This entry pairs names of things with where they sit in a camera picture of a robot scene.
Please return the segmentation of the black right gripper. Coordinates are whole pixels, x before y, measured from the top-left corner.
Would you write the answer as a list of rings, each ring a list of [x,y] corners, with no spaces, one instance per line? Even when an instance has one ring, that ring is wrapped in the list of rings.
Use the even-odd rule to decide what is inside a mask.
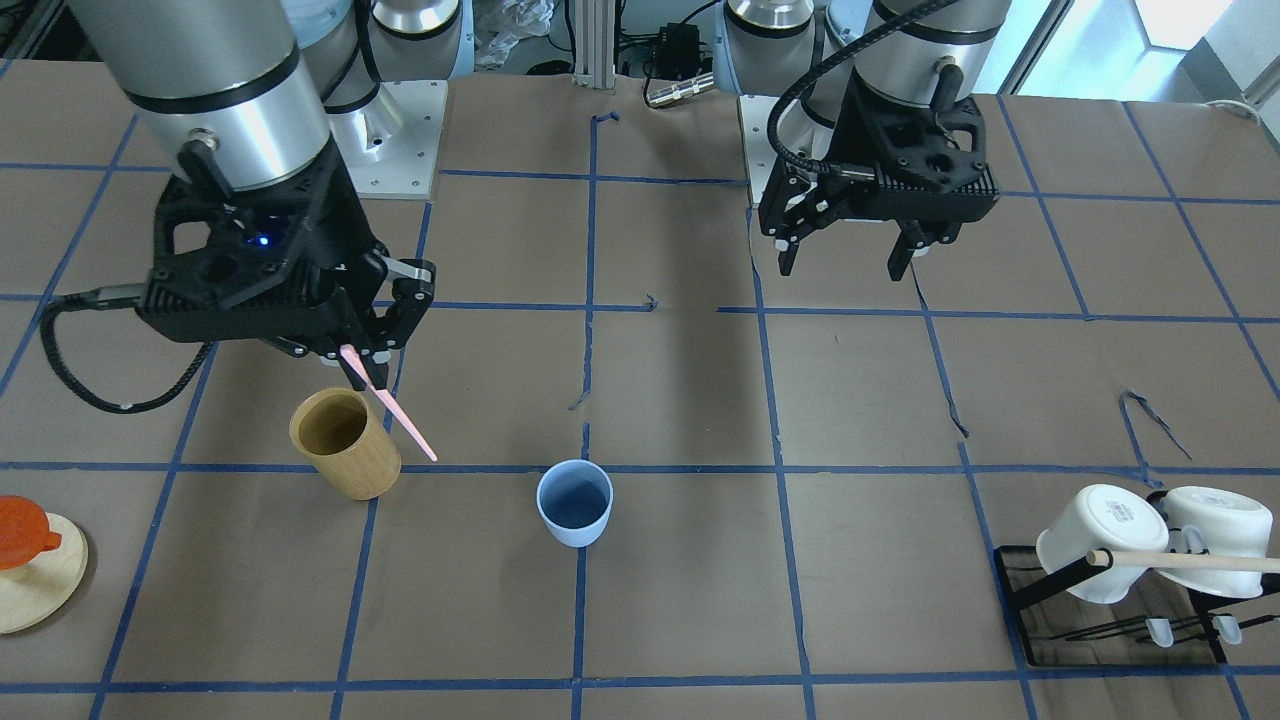
[[[233,190],[202,140],[177,159],[140,318],[175,342],[259,340],[338,359],[353,389],[387,389],[394,352],[433,304],[436,269],[389,256],[337,145],[259,190]]]

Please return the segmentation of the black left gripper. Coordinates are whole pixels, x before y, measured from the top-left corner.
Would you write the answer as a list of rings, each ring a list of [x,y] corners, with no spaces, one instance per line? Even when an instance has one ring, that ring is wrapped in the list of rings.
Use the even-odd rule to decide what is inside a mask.
[[[923,108],[881,97],[852,77],[826,158],[803,167],[778,159],[760,200],[762,232],[780,242],[778,269],[791,277],[801,242],[841,220],[895,222],[886,264],[900,282],[920,251],[952,243],[965,223],[1000,199],[986,156],[986,124],[961,97],[961,70],[940,70]]]

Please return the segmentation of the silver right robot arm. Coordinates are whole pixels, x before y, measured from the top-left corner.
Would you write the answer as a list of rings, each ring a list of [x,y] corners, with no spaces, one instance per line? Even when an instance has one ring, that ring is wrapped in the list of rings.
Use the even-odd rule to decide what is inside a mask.
[[[471,1],[73,1],[95,51],[151,129],[172,176],[138,284],[52,300],[40,320],[56,377],[110,413],[56,346],[63,313],[129,309],[196,343],[183,389],[218,341],[256,340],[387,387],[435,293],[431,263],[374,234],[351,167],[416,158],[396,82],[474,68]]]

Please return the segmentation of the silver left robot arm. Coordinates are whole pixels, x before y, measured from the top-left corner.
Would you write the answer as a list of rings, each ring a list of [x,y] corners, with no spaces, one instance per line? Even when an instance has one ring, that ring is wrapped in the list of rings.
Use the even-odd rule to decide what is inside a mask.
[[[758,201],[782,275],[837,222],[891,222],[887,272],[952,243],[1000,190],[972,91],[1006,1],[723,1],[716,86],[772,97],[756,135],[769,156]]]

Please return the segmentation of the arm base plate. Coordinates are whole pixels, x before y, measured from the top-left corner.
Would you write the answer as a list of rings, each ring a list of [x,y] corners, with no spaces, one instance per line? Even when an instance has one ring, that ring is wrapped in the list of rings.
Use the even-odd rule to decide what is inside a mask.
[[[431,197],[448,96],[444,79],[397,81],[361,108],[328,114],[360,197]]]
[[[767,136],[768,117],[776,102],[777,97],[765,95],[739,97],[742,154],[753,208],[759,206],[776,161],[776,151]]]

